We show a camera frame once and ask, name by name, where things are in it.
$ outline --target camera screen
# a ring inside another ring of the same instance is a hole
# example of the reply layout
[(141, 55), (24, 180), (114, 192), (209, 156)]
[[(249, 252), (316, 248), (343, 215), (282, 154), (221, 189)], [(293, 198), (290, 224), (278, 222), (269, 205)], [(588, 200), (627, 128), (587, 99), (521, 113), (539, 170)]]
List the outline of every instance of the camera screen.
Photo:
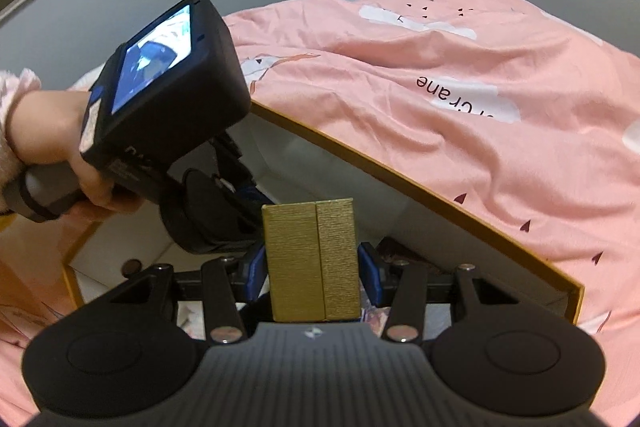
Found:
[(111, 114), (190, 53), (190, 6), (185, 6), (127, 50)]

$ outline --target person's hand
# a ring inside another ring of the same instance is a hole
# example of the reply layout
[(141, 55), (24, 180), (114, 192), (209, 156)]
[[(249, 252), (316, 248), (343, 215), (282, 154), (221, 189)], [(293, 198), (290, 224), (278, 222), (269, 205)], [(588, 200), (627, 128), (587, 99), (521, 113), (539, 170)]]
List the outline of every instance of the person's hand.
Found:
[(114, 212), (135, 212), (142, 199), (130, 192), (115, 194), (113, 181), (82, 159), (80, 133), (88, 100), (87, 92), (28, 92), (9, 113), (5, 133), (15, 155), (27, 165), (68, 162), (89, 199), (69, 213), (101, 221)]

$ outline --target bed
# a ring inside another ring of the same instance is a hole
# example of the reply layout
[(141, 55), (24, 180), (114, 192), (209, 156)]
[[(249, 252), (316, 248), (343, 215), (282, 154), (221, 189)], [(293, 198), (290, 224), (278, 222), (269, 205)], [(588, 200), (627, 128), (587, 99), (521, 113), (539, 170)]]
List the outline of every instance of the bed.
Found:
[[(578, 324), (607, 359), (593, 410), (614, 427), (637, 415), (640, 59), (525, 0), (292, 0), (225, 20), (256, 105), (428, 187), (581, 283)], [(86, 230), (65, 233), (58, 245)], [(18, 383), (0, 394), (17, 403), (0, 409), (14, 423), (33, 410), (21, 347), (7, 347)]]

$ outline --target fluffy pink sleeve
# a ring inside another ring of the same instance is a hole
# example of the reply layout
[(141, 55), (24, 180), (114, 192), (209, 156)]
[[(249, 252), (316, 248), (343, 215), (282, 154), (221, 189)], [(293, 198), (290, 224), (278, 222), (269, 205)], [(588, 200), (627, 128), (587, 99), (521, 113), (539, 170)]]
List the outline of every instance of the fluffy pink sleeve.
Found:
[[(7, 115), (25, 93), (35, 89), (40, 89), (40, 79), (33, 71), (24, 70), (20, 76), (0, 71), (0, 188), (15, 178), (23, 167), (6, 141)], [(0, 212), (4, 211), (6, 204), (0, 196)]]

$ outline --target textured gold surface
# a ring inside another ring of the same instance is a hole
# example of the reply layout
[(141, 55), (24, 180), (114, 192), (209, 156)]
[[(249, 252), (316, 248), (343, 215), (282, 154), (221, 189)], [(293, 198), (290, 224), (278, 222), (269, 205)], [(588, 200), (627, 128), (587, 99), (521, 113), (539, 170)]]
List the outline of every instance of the textured gold surface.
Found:
[(271, 306), (276, 322), (324, 320), (315, 203), (262, 208)]
[(357, 319), (360, 285), (353, 200), (319, 201), (316, 214), (326, 319)]

